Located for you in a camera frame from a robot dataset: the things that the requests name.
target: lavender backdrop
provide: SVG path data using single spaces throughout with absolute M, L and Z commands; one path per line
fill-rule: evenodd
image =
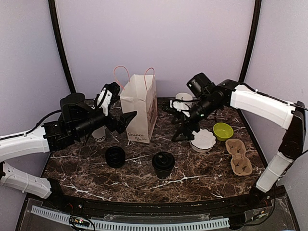
M 141 75 L 153 66 L 159 97 L 189 92 L 200 72 L 215 83 L 238 79 L 254 8 L 253 0 L 57 2 L 72 75 L 87 97 L 114 80 L 117 65 Z
M 0 1 L 0 136 L 34 125 L 69 93 L 56 48 L 48 1 Z M 7 162 L 40 176 L 48 154 Z M 25 194 L 0 187 L 0 230 L 13 231 Z
M 300 100 L 308 106 L 307 28 L 308 1 L 264 1 L 247 83 L 259 91 L 293 102 Z M 245 115 L 270 161 L 285 131 L 256 115 Z M 303 231 L 308 230 L 307 180 L 308 154 L 300 157 L 281 181 Z

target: green bowl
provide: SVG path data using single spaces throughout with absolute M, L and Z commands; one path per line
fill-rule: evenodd
M 213 132 L 219 141 L 226 141 L 233 136 L 233 129 L 225 123 L 216 123 L 213 126 Z

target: paper bag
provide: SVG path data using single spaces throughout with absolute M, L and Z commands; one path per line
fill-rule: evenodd
M 120 93 L 122 112 L 137 111 L 137 115 L 126 128 L 128 140 L 142 143 L 150 143 L 157 120 L 155 74 L 146 73 L 132 75 Z

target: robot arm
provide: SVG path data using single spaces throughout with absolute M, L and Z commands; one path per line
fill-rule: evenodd
M 198 122 L 223 106 L 249 111 L 287 130 L 278 152 L 256 182 L 254 190 L 257 194 L 269 191 L 277 179 L 282 177 L 286 169 L 303 153 L 306 122 L 305 105 L 302 102 L 279 100 L 232 80 L 225 80 L 216 86 L 203 73 L 194 76 L 187 86 L 199 101 L 189 110 L 183 111 L 181 125 L 172 138 L 173 141 L 193 140 L 192 132 L 200 130 Z M 171 112 L 179 118 L 178 111 L 183 108 L 179 104 L 183 102 L 173 101 L 170 107 L 174 111 Z
M 125 131 L 137 112 L 122 114 L 120 120 L 108 110 L 119 97 L 116 83 L 106 84 L 97 95 L 94 107 L 85 104 L 82 93 L 73 93 L 60 100 L 61 115 L 57 121 L 44 123 L 32 132 L 0 137 L 0 185 L 48 198 L 61 188 L 53 179 L 38 178 L 13 168 L 4 161 L 32 153 L 55 152 L 80 142 L 80 138 L 107 126 L 110 131 Z

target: marble countertop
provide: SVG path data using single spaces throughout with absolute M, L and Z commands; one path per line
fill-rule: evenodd
M 249 189 L 264 170 L 262 161 L 236 110 L 218 110 L 217 122 L 233 127 L 235 139 L 241 139 L 253 166 L 249 176 L 236 176 L 231 168 L 231 155 L 225 142 L 217 141 L 205 154 L 194 151 L 188 141 L 171 142 L 177 126 L 171 124 L 172 115 L 160 109 L 151 143 L 128 141 L 126 132 L 118 134 L 106 130 L 106 140 L 97 143 L 91 136 L 87 145 L 76 143 L 51 154 L 43 177 L 57 179 L 66 195 L 82 198 L 132 202 L 174 203 L 226 198 L 249 193 Z M 121 113 L 120 103 L 110 112 Z M 214 115 L 200 123 L 212 131 Z M 126 152 L 126 163 L 118 169 L 105 162 L 105 151 L 120 146 Z M 152 157 L 159 151 L 174 155 L 176 163 L 171 175 L 159 180 L 152 167 Z

